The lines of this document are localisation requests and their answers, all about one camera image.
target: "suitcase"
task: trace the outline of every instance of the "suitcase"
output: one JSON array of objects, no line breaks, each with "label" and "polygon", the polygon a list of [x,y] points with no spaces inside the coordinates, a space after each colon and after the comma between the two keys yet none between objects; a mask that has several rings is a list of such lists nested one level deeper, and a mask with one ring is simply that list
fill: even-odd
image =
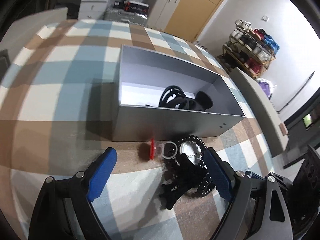
[{"label": "suitcase", "polygon": [[148,0],[147,27],[164,31],[180,0]]},{"label": "suitcase", "polygon": [[137,25],[145,26],[147,23],[148,17],[143,14],[125,12],[122,9],[107,8],[103,19],[109,20],[109,21],[124,22],[129,24],[137,24]]}]

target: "plaid carpet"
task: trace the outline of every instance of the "plaid carpet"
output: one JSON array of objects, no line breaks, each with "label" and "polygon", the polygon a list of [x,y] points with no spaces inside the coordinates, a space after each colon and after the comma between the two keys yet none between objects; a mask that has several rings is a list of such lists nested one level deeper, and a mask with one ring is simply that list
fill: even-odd
[{"label": "plaid carpet", "polygon": [[145,161],[140,142],[108,139],[122,45],[159,51],[221,75],[246,118],[204,142],[235,170],[250,168],[262,176],[273,170],[250,107],[200,47],[117,22],[68,20],[44,26],[15,58],[0,86],[0,208],[22,239],[44,179],[85,170],[107,147],[116,149],[118,161],[93,206],[112,239],[209,239],[217,228],[226,203],[216,190],[199,199],[185,195],[174,209],[163,210],[158,198],[162,163]]}]

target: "wooden shelf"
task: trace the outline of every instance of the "wooden shelf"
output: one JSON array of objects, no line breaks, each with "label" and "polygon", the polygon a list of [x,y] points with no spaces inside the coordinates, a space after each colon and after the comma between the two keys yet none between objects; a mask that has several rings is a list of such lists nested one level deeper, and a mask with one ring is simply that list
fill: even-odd
[{"label": "wooden shelf", "polygon": [[233,40],[235,41],[235,42],[231,42],[231,43],[233,43],[233,44],[235,44],[235,43],[239,44],[239,45],[242,47],[241,50],[242,50],[242,49],[245,49],[245,50],[246,50],[246,53],[248,52],[248,53],[252,56],[252,58],[254,58],[257,62],[259,62],[259,63],[262,64],[262,65],[267,65],[266,69],[269,68],[269,65],[270,65],[271,61],[273,61],[273,60],[276,59],[275,56],[271,56],[271,60],[268,60],[268,61],[266,61],[266,62],[262,62],[262,61],[257,57],[257,55],[253,54],[252,51],[250,51],[246,46],[244,46],[243,44],[241,44],[237,39],[235,39],[235,38],[232,37],[231,35],[230,35],[229,37],[230,37],[230,39],[229,39],[230,42],[231,42],[231,39],[233,39]]},{"label": "wooden shelf", "polygon": [[253,74],[253,73],[252,73],[230,50],[228,50],[226,47],[222,47],[222,51],[223,51],[223,54],[225,54],[224,51],[226,51],[229,55],[231,55],[231,56],[239,63],[239,65],[242,67],[242,70],[244,70],[244,72],[245,72],[248,76],[252,77],[253,79],[256,79],[256,78],[260,77],[261,73]]},{"label": "wooden shelf", "polygon": [[257,39],[254,35],[252,35],[251,32],[245,30],[243,27],[236,25],[236,28],[238,28],[239,30],[241,30],[242,32],[244,32],[245,34],[250,35],[250,37],[252,37],[257,43],[259,43],[269,54],[273,55],[274,51],[272,49],[269,49],[268,47],[266,47],[266,45],[264,44],[263,41]]},{"label": "wooden shelf", "polygon": [[227,68],[221,61],[218,57],[215,57],[215,59],[218,61],[218,63],[223,67],[223,69],[226,71],[226,73],[229,75],[230,72],[232,71],[232,69],[230,68]]}]

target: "shoe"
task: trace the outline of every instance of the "shoe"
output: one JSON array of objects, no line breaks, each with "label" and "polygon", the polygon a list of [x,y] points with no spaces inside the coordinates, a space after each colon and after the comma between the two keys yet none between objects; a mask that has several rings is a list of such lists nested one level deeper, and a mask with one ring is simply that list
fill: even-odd
[{"label": "shoe", "polygon": [[280,46],[275,42],[275,40],[270,35],[265,35],[262,41],[273,51],[274,55],[277,54],[277,52],[280,49]]},{"label": "shoe", "polygon": [[248,56],[248,54],[246,54],[245,52],[241,51],[240,53],[240,58],[243,58],[243,62],[246,62],[250,57]]},{"label": "shoe", "polygon": [[230,45],[231,45],[231,42],[230,42],[230,41],[227,41],[225,44],[223,44],[223,46],[224,46],[225,48],[227,48],[228,50],[231,50],[231,51],[232,51]]},{"label": "shoe", "polygon": [[255,62],[255,63],[252,63],[252,64],[251,64],[249,70],[250,70],[250,72],[251,72],[252,74],[256,75],[256,74],[261,73],[261,67],[262,67],[262,66],[261,66],[259,63]]},{"label": "shoe", "polygon": [[223,55],[223,58],[225,60],[225,66],[228,64],[231,68],[235,68],[238,65],[237,61],[228,53]]},{"label": "shoe", "polygon": [[260,61],[262,63],[268,61],[271,59],[271,55],[269,55],[268,53],[266,53],[264,50],[261,50],[258,54],[257,54],[258,59],[260,59]]},{"label": "shoe", "polygon": [[232,37],[235,37],[238,33],[239,33],[239,30],[238,30],[238,29],[235,29],[230,35],[231,35]]},{"label": "shoe", "polygon": [[254,55],[257,55],[260,51],[261,51],[261,48],[260,48],[259,46],[257,46],[257,47],[252,51],[252,53],[253,53]]},{"label": "shoe", "polygon": [[239,53],[235,52],[234,54],[235,54],[235,56],[236,56],[237,59],[240,59],[240,58],[241,58],[241,56],[240,56]]},{"label": "shoe", "polygon": [[241,24],[241,27],[244,28],[246,31],[248,31],[249,28],[251,28],[251,23],[244,21],[244,22]]},{"label": "shoe", "polygon": [[241,36],[241,38],[238,39],[238,41],[239,41],[242,45],[244,45],[244,44],[246,44],[246,42],[247,42],[248,39],[250,39],[250,36],[249,36],[248,34],[243,34],[243,35]]},{"label": "shoe", "polygon": [[253,39],[247,39],[245,45],[244,45],[249,51],[252,51],[257,47],[257,43]]},{"label": "shoe", "polygon": [[242,37],[243,33],[242,32],[239,32],[236,36],[235,36],[235,39],[236,40],[239,40],[241,37]]},{"label": "shoe", "polygon": [[249,59],[247,59],[247,61],[244,63],[244,66],[246,67],[246,68],[250,68],[251,67],[251,65],[253,65],[253,58],[249,58]]},{"label": "shoe", "polygon": [[234,53],[238,53],[239,52],[239,48],[237,47],[236,44],[231,43],[230,44],[230,48]]},{"label": "shoe", "polygon": [[264,34],[262,34],[258,29],[250,30],[252,36],[261,41],[264,38]]},{"label": "shoe", "polygon": [[238,25],[238,26],[241,26],[241,24],[243,22],[244,22],[243,20],[238,19],[238,20],[235,21],[235,24]]},{"label": "shoe", "polygon": [[261,33],[263,35],[262,39],[264,38],[264,36],[269,36],[264,29],[259,29],[259,33]]}]

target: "open box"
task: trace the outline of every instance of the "open box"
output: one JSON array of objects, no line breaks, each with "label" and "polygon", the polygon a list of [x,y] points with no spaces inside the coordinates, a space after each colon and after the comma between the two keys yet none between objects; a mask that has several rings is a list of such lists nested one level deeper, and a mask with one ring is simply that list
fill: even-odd
[{"label": "open box", "polygon": [[[171,140],[185,134],[214,137],[245,117],[220,75],[156,51],[122,46],[115,83],[113,141]],[[213,107],[205,112],[158,107],[171,85],[187,97],[207,93]]]}]

